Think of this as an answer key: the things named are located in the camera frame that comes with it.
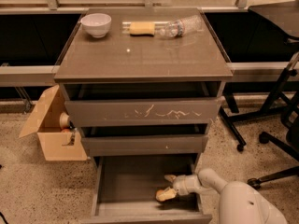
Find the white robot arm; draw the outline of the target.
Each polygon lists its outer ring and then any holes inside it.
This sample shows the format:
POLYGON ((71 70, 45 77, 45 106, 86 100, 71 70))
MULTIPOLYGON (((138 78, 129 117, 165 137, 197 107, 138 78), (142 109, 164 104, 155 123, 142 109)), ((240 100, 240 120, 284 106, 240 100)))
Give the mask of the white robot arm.
POLYGON ((171 186, 156 192, 158 202, 216 190, 220 194, 219 224, 288 224, 284 215, 257 190, 244 182, 227 182, 210 168, 193 175, 164 178, 171 186))

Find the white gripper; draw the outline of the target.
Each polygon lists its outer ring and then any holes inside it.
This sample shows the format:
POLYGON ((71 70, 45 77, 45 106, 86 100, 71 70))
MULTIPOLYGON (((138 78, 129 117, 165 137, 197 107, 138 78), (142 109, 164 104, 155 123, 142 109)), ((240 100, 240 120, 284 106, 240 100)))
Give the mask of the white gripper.
POLYGON ((162 195, 156 197, 158 202, 174 199, 177 194, 184 196, 194 192, 196 184, 195 175, 165 175, 164 179, 173 183, 173 188, 167 187, 166 189, 163 189, 162 195))

